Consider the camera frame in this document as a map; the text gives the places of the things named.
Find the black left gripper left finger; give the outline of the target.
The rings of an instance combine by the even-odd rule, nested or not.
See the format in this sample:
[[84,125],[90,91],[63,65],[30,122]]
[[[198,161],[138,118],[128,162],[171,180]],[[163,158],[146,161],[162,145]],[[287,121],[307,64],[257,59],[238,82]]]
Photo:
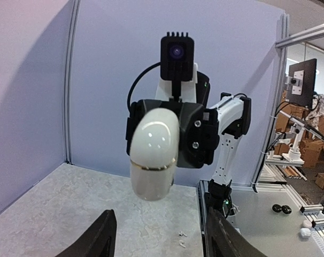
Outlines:
[[56,257],[114,257],[117,220],[113,209],[105,210],[92,225]]

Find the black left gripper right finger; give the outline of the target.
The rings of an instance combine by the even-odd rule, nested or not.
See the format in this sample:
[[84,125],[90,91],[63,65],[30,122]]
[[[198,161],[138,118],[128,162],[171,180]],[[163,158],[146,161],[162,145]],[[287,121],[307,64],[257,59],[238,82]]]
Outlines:
[[217,210],[209,208],[206,222],[209,256],[261,256]]

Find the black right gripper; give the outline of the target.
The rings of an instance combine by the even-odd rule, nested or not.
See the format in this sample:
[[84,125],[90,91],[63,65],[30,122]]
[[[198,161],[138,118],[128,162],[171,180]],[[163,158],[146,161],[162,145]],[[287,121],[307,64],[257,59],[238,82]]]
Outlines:
[[202,104],[139,100],[129,108],[130,161],[143,169],[200,169],[213,162],[219,144],[218,112]]

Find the white earbud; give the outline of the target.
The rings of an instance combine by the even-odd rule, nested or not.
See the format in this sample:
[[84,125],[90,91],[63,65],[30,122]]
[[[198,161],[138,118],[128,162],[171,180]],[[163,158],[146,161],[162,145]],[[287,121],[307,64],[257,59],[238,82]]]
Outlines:
[[186,245],[184,244],[184,241],[182,241],[182,240],[179,241],[179,245],[180,245],[181,247],[183,247],[183,248],[186,248]]
[[188,235],[184,233],[183,231],[179,231],[179,236],[180,237],[187,237]]

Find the white earbud charging case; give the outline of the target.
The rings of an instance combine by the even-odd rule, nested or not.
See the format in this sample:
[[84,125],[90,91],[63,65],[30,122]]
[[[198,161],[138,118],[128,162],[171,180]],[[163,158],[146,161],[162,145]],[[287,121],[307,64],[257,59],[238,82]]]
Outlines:
[[130,181],[145,201],[163,199],[170,191],[179,152],[179,120],[165,108],[156,108],[139,122],[129,151]]

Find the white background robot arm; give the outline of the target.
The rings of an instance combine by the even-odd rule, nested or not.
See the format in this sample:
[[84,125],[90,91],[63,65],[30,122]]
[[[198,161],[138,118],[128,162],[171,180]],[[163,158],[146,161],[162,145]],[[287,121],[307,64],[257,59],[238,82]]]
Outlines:
[[276,162],[277,164],[281,165],[293,165],[296,167],[302,167],[305,161],[302,159],[300,142],[302,140],[304,132],[311,133],[323,143],[324,135],[305,120],[301,120],[295,116],[287,114],[284,111],[280,111],[280,114],[287,117],[293,123],[293,125],[289,132],[285,132],[284,134],[278,133],[275,138],[276,144],[282,143],[289,146],[288,152],[282,153],[281,157],[276,159]]

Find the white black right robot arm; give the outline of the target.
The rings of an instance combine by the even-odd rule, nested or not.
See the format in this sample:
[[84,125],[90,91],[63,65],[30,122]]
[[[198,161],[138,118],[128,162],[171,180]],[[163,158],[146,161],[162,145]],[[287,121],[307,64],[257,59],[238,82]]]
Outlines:
[[132,102],[126,140],[134,193],[146,201],[161,200],[173,185],[176,168],[210,165],[218,152],[205,200],[208,207],[230,215],[230,168],[250,122],[251,99],[242,93],[222,93],[211,108],[174,99]]

